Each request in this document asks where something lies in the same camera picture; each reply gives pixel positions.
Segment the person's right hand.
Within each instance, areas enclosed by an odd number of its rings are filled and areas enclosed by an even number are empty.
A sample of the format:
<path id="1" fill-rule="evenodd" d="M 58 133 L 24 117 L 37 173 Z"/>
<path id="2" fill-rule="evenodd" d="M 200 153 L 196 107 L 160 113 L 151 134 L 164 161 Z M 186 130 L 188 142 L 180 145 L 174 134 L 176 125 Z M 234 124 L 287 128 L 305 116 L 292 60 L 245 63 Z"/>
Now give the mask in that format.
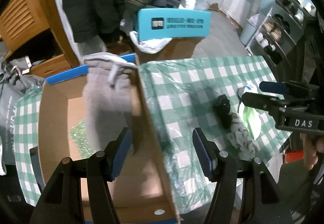
<path id="1" fill-rule="evenodd" d="M 303 141 L 304 165 L 311 170 L 318 162 L 318 153 L 323 153 L 323 137 L 313 143 L 307 134 L 301 133 L 300 139 Z"/>

